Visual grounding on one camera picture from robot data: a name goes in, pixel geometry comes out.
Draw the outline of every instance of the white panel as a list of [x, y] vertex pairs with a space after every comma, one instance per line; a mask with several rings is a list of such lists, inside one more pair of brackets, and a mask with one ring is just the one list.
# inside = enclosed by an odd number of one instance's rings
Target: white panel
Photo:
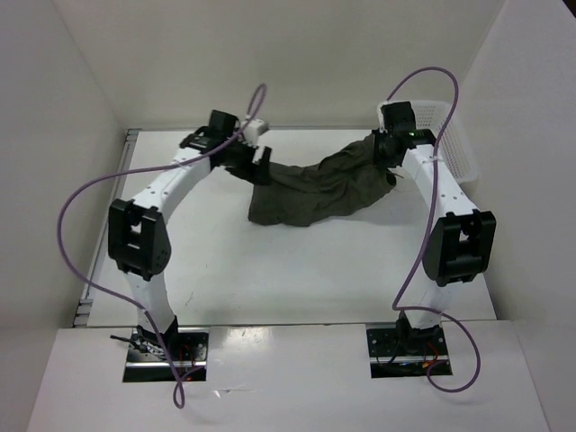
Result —
[[[81, 290], [58, 254], [59, 207], [77, 185], [117, 167], [123, 139], [50, 1], [0, 2], [0, 56], [0, 430], [22, 431]], [[95, 188], [66, 220], [83, 270], [109, 193]]]
[[[130, 167], [171, 160], [186, 131], [141, 132]], [[318, 163], [366, 130], [272, 130], [259, 144], [286, 165]], [[130, 199], [155, 174], [132, 175]], [[309, 228], [248, 221], [252, 185], [222, 169], [200, 182], [174, 212], [166, 288], [180, 324], [247, 325], [395, 321], [392, 301], [415, 259], [428, 210], [417, 191], [392, 191], [346, 218]], [[130, 294], [102, 248], [94, 280]], [[417, 290], [409, 290], [402, 304]], [[463, 286], [451, 309], [466, 320], [493, 320], [483, 277]], [[97, 292], [90, 326], [135, 325], [133, 306]]]
[[[273, 124], [371, 125], [415, 68], [463, 79], [501, 0], [55, 0], [121, 121], [203, 124], [270, 85]], [[443, 76], [404, 95], [450, 99]]]
[[499, 226], [486, 275], [520, 327], [551, 429], [574, 429], [576, 20], [561, 0], [508, 0], [463, 87], [461, 117]]
[[[213, 328], [207, 381], [185, 385], [182, 410], [172, 383], [122, 383], [126, 348], [108, 336], [126, 329], [61, 330], [29, 432], [547, 431], [513, 326], [468, 327], [482, 372], [454, 395], [424, 377], [371, 379], [362, 325]], [[474, 355], [455, 325], [445, 333], [454, 376], [439, 382], [455, 387], [471, 376]]]

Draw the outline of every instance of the white wall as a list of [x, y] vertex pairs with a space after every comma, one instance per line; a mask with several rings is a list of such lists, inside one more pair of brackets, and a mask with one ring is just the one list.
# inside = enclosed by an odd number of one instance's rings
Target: white wall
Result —
[[517, 320], [552, 431], [573, 430], [576, 19], [561, 0], [504, 4], [460, 113], [482, 171], [473, 198], [499, 224], [486, 274], [497, 312]]
[[[415, 68], [464, 78], [501, 0], [55, 0], [124, 126], [243, 113], [260, 81], [274, 125], [374, 126]], [[441, 76], [406, 86], [450, 97]]]
[[[123, 132], [51, 2], [0, 2], [0, 430], [22, 431], [58, 327], [80, 283], [56, 246], [59, 207], [75, 186], [113, 171]], [[83, 270], [110, 185], [67, 219]]]

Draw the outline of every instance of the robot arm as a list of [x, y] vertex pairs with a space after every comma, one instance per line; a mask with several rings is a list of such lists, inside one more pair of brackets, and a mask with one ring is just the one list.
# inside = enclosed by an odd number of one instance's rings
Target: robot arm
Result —
[[[436, 138], [430, 130], [417, 130], [410, 102], [384, 104], [378, 116], [374, 163], [387, 169], [402, 167], [430, 208]], [[415, 306], [445, 311], [464, 284], [488, 267], [496, 220], [468, 199], [443, 160], [437, 161], [437, 170], [434, 228], [410, 289]], [[405, 315], [416, 331], [440, 323], [440, 317], [430, 312], [413, 310]]]
[[[188, 135], [172, 159], [172, 165], [198, 158], [215, 149], [237, 130], [238, 118], [212, 111], [208, 126]], [[256, 185], [270, 182], [269, 162], [272, 150], [264, 149], [254, 162], [257, 140], [267, 124], [261, 120], [244, 122], [241, 139], [224, 150], [192, 164], [181, 165], [160, 174], [131, 200], [116, 199], [108, 213], [108, 255], [126, 275], [132, 298], [140, 302], [154, 318], [168, 347], [177, 345], [178, 322], [168, 302], [164, 269], [171, 256], [167, 224], [172, 213], [192, 189], [215, 167], [225, 167], [234, 176]], [[138, 331], [143, 342], [156, 344], [154, 329], [138, 310]]]

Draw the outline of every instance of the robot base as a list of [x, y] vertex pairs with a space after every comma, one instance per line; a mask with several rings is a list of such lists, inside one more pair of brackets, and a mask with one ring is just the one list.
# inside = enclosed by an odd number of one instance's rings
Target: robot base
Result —
[[[134, 338], [138, 337], [138, 330], [132, 331]], [[178, 337], [181, 350], [173, 353], [172, 359], [180, 375], [188, 372], [193, 365], [204, 366], [189, 376], [187, 381], [206, 381], [206, 360], [208, 358], [208, 329], [187, 328], [178, 329]], [[129, 345], [124, 368], [124, 383], [154, 383], [162, 381], [174, 381], [170, 367], [163, 357], [163, 353], [154, 352], [149, 346], [140, 348]]]
[[432, 375], [451, 375], [452, 368], [444, 331], [437, 327], [432, 335], [422, 339], [399, 337], [399, 323], [366, 326], [370, 371], [372, 378], [426, 375], [435, 361], [446, 360], [432, 369]]

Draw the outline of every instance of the cloth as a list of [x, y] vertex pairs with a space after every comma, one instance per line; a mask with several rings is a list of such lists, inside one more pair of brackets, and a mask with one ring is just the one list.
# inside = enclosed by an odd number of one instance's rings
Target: cloth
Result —
[[270, 163], [272, 184], [254, 186], [248, 219], [259, 225], [308, 227], [368, 207], [396, 185], [394, 175], [376, 166], [373, 157], [374, 135], [369, 135], [317, 165]]

